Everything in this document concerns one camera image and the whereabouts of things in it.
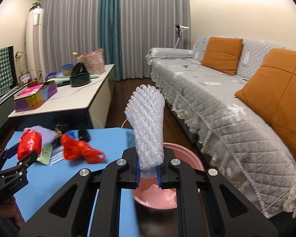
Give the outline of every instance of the bubble wrap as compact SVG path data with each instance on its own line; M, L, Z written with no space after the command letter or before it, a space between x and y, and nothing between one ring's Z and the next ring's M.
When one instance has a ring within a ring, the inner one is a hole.
M134 129L141 176L156 177L156 166L164 159L163 95L155 87L141 85L128 102L125 114Z

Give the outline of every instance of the gray curtain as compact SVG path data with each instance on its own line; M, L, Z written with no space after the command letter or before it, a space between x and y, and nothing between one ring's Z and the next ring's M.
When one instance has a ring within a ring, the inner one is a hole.
M120 0L121 43L124 79L150 77L145 56L150 48L173 48L175 24L190 26L189 0ZM177 48L190 48L190 31Z
M41 0L44 9L46 71L76 63L78 54L98 49L99 0Z

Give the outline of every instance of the photo frame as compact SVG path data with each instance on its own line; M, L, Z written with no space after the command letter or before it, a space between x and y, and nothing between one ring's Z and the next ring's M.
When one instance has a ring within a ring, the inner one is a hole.
M20 76L20 81L23 84L27 84L28 82L32 81L31 74L28 72L28 73L25 73L25 74L21 75Z

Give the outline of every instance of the white cable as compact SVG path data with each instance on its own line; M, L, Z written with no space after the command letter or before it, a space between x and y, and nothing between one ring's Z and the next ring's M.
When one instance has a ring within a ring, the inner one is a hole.
M124 124L126 123L127 120L128 120L128 119L125 119L125 121L122 123L121 128L123 128L123 126L124 126Z
M264 211L266 211L266 210L268 210L271 206L273 206L273 204L276 202L276 201L278 201L280 198L282 198L283 197L283 195L285 195L285 193L287 193L290 189L292 189L293 188L293 186L296 184L296 182L294 182L293 183L293 185L288 189L288 190L286 190L280 197L278 197L271 205L269 205L266 209L264 209L264 210L262 210L262 213L264 212Z
M100 129L103 129L104 128L103 125L102 125L102 123L100 122L100 120L98 120L96 118L91 118L91 119L94 120L94 121L97 121L99 123L100 127L97 127L97 128L100 128Z

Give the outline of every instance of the pink basin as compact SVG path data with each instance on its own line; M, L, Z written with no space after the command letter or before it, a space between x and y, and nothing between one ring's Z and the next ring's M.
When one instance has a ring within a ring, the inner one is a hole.
M200 159L189 149L174 143L165 142L165 147L174 151L175 157L187 162L191 167L203 170ZM176 208L175 189L162 190L158 187L157 178L141 178L137 189L133 190L135 201L155 210L169 210Z

